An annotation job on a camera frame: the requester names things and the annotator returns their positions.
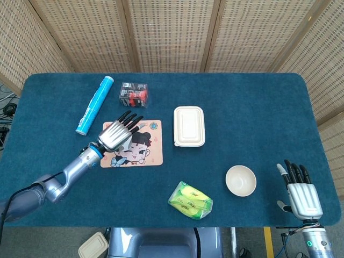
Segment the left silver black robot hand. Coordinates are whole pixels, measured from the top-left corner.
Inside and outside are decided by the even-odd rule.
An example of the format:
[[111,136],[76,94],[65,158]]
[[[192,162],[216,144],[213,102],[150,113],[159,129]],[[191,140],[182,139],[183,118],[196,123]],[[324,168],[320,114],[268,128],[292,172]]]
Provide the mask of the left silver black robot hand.
[[124,112],[117,120],[112,122],[100,133],[97,140],[97,149],[102,154],[117,150],[140,130],[138,123],[143,118],[143,116],[137,116],[136,113],[131,114],[130,110]]

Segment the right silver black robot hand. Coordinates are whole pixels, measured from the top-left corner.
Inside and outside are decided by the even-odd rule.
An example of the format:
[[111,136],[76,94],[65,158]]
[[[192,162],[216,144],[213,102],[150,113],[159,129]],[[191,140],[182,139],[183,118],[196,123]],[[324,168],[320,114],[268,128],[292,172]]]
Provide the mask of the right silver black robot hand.
[[277,205],[284,212],[293,213],[301,220],[319,220],[323,210],[314,184],[312,184],[308,170],[303,165],[296,165],[285,160],[285,167],[277,164],[276,167],[284,179],[290,204],[281,200]]

